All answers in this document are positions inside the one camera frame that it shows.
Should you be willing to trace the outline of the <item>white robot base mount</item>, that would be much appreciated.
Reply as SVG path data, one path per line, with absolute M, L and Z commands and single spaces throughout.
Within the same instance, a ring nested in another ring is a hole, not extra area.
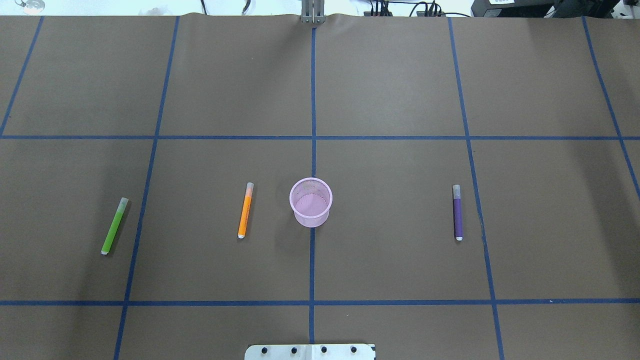
M 375 360 L 374 344 L 255 344 L 244 354 L 245 360 Z

